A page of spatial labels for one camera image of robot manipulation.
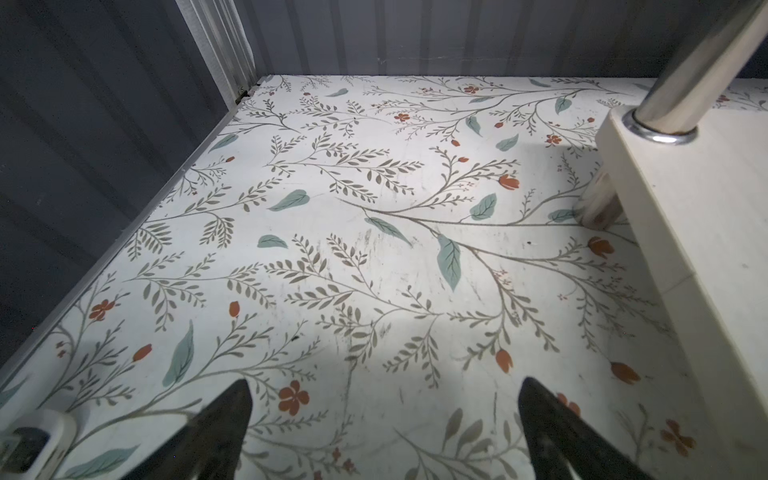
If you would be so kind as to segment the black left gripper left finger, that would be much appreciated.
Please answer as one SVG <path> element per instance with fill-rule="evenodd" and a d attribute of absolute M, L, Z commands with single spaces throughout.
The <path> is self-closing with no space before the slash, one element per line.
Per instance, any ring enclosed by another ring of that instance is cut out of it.
<path fill-rule="evenodd" d="M 232 479 L 253 401 L 246 380 L 233 382 L 125 475 L 127 479 Z"/>

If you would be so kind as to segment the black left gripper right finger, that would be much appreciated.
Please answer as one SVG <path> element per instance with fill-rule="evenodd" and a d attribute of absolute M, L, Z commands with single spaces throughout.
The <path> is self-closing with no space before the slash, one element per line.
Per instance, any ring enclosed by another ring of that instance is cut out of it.
<path fill-rule="evenodd" d="M 524 379 L 518 410 L 537 479 L 648 479 L 541 382 Z"/>

